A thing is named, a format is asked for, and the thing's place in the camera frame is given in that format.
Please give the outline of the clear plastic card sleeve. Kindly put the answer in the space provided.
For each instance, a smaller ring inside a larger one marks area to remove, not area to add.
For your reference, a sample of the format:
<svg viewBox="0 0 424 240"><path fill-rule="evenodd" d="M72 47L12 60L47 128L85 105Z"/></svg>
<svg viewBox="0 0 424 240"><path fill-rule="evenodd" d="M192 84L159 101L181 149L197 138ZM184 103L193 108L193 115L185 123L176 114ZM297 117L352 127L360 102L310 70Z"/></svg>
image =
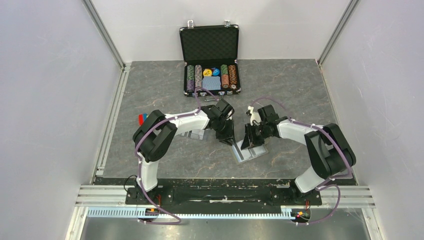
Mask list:
<svg viewBox="0 0 424 240"><path fill-rule="evenodd" d="M199 141L206 141L209 135L209 130L207 129L195 129L190 130L187 132L183 132L180 134L181 137L193 139L193 140L199 140Z"/></svg>

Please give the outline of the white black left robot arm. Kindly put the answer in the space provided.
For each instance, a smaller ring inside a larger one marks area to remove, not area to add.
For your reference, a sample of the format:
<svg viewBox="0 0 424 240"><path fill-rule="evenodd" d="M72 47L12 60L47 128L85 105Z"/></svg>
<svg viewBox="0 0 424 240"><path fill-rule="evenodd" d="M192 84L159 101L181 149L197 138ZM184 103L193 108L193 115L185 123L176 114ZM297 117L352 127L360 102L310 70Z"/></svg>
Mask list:
<svg viewBox="0 0 424 240"><path fill-rule="evenodd" d="M152 111L132 137L134 154L138 158L136 182L140 187L139 199L145 204L156 200L159 161L166 155L175 136L211 129L219 142L230 146L235 142L234 113L233 106L224 99L179 114Z"/></svg>

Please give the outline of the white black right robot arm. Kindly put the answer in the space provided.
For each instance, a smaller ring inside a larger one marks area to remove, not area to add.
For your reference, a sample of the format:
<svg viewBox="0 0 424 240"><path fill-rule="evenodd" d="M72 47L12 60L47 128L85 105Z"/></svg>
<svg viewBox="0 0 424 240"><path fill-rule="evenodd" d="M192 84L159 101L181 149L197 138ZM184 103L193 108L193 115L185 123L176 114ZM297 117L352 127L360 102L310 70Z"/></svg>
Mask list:
<svg viewBox="0 0 424 240"><path fill-rule="evenodd" d="M327 125L307 124L288 116L279 117L272 105L255 110L247 108L250 122L245 125L245 136L240 149L252 149L265 144L271 137L292 140L307 148L310 167L294 179L289 189L289 199L302 204L309 198L309 192L323 188L324 184L336 177L352 175L356 156L335 123Z"/></svg>

